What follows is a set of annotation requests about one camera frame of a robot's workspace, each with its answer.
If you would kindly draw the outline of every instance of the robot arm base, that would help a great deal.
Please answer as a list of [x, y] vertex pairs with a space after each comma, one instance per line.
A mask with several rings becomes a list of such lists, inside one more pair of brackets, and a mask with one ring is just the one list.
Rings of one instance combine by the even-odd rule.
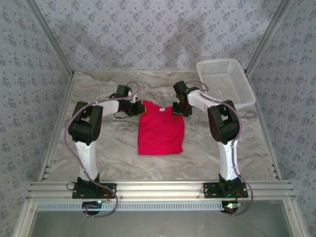
[[[98, 175], [95, 182], [100, 183], [100, 176]], [[115, 183], [101, 183], [101, 185], [112, 189], [114, 192], [117, 190]], [[77, 182], [74, 185], [73, 199], [114, 199], [115, 196], [111, 192], [107, 192], [101, 187], [95, 185], [91, 181], [86, 181], [78, 177]]]
[[238, 177], [233, 180], [225, 180], [219, 174], [219, 182], [203, 183], [205, 198], [247, 198], [246, 184]]

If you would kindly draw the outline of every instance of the black mounting plate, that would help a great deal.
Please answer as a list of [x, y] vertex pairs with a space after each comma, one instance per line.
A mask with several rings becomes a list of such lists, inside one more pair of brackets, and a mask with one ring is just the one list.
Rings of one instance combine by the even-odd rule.
[[[115, 183], [101, 183], [101, 185], [108, 187], [113, 192], [116, 193], [117, 191], [117, 184]], [[102, 189], [96, 193], [94, 190], [87, 188], [85, 186], [80, 186], [78, 183], [75, 183], [74, 190], [73, 190], [73, 199], [89, 199], [89, 198], [97, 198], [97, 199], [105, 199], [109, 196], [109, 199], [115, 199], [114, 194], [110, 191]]]
[[245, 183], [240, 183], [234, 186], [234, 191], [229, 195], [225, 195], [220, 188], [220, 182], [203, 183], [204, 198], [243, 198], [248, 197], [247, 186]]

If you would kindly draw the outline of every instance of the red t-shirt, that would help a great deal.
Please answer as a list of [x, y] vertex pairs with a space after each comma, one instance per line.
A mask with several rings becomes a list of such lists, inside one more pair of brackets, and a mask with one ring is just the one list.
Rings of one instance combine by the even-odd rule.
[[161, 108], [144, 101], [146, 112], [141, 115], [138, 128], [139, 155], [168, 155], [183, 152], [184, 121], [172, 115], [172, 106]]

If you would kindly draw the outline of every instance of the patterned wallpaper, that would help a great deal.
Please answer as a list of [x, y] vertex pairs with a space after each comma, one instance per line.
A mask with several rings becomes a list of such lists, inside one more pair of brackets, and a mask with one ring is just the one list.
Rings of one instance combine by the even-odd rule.
[[73, 70], [245, 68], [279, 0], [37, 0]]
[[251, 76], [284, 179], [316, 236], [316, 2], [291, 6]]
[[69, 76], [22, 0], [0, 4], [0, 236], [38, 179]]

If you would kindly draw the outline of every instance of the aluminum frame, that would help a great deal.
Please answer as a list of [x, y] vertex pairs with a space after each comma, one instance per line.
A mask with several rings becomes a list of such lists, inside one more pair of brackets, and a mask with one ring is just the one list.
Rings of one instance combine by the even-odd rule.
[[45, 17], [43, 16], [42, 12], [40, 11], [39, 6], [34, 0], [24, 0], [25, 4], [29, 8], [31, 14], [33, 15], [34, 19], [37, 21], [42, 33], [44, 34], [47, 42], [51, 46], [51, 49], [55, 53], [60, 66], [64, 69], [66, 73], [68, 73], [70, 76], [73, 74], [73, 70], [71, 69], [71, 66], [67, 60], [66, 55], [64, 54], [63, 50], [59, 46], [54, 33], [50, 29], [48, 23], [45, 20]]
[[71, 96], [71, 92], [73, 90], [74, 87], [74, 80], [73, 80], [73, 76], [70, 78], [68, 85], [67, 85], [67, 89], [61, 104], [61, 110], [59, 111], [58, 117], [57, 117], [57, 122], [55, 124], [54, 130], [53, 130], [53, 135], [50, 139], [49, 142], [49, 146], [48, 146], [48, 150], [46, 152], [46, 156], [45, 156], [45, 160], [43, 163], [43, 166], [41, 168], [40, 174], [39, 174], [39, 181], [43, 181], [45, 179], [45, 172], [47, 168], [50, 168], [50, 163], [53, 159], [56, 147], [57, 147], [57, 143], [58, 143], [58, 139], [59, 139], [59, 135], [61, 133], [61, 128], [62, 125], [64, 123], [65, 120], [65, 116], [66, 116], [66, 110], [67, 110], [67, 106], [70, 100], [70, 96]]
[[[120, 202], [124, 201], [198, 201], [207, 202], [200, 191], [205, 181], [113, 181], [118, 184], [117, 195]], [[28, 236], [37, 204], [40, 201], [78, 202], [72, 199], [72, 191], [67, 190], [68, 181], [33, 182], [30, 184], [26, 202], [16, 226], [14, 237]], [[288, 180], [249, 181], [254, 192], [254, 201], [283, 200], [287, 218], [295, 237], [308, 237], [302, 216], [295, 200], [292, 184]], [[229, 200], [214, 198], [212, 200]]]
[[[255, 91], [253, 83], [252, 83], [252, 80], [251, 80], [251, 77], [247, 77], [247, 78], [248, 78], [249, 84], [251, 86], [251, 89], [253, 91]], [[271, 162], [273, 164], [273, 167], [275, 169], [276, 178], [280, 180], [280, 179], [282, 179], [282, 175], [281, 175], [281, 171], [280, 171], [280, 169], [279, 169], [279, 167], [277, 165], [277, 157], [276, 157], [276, 154], [275, 154], [273, 146], [272, 146], [272, 142], [271, 142], [271, 139], [270, 139], [270, 136], [269, 136], [269, 133], [268, 133], [268, 129], [267, 129], [266, 123], [265, 123], [264, 118], [263, 118], [263, 114], [261, 112], [260, 105], [258, 103], [258, 99], [257, 99], [256, 93], [255, 93], [255, 96], [256, 96], [255, 108], [256, 108], [256, 111], [257, 111], [257, 114], [258, 114], [258, 118], [259, 118], [259, 123], [260, 123], [260, 126], [261, 126], [261, 130], [262, 130], [262, 134], [263, 134], [263, 137], [264, 137], [264, 139], [265, 139], [265, 141], [267, 143], [267, 146], [268, 146], [269, 157], [270, 157]]]
[[279, 5], [277, 6], [272, 19], [270, 20], [265, 32], [260, 38], [260, 41], [257, 45], [257, 48], [252, 54], [252, 57], [247, 65], [246, 68], [246, 75], [251, 76], [251, 74], [254, 72], [257, 64], [261, 60], [264, 52], [266, 51], [267, 47], [270, 44], [270, 41], [272, 40], [273, 36], [278, 30], [278, 27], [283, 21], [283, 18], [285, 17], [287, 11], [291, 7], [294, 0], [281, 0]]

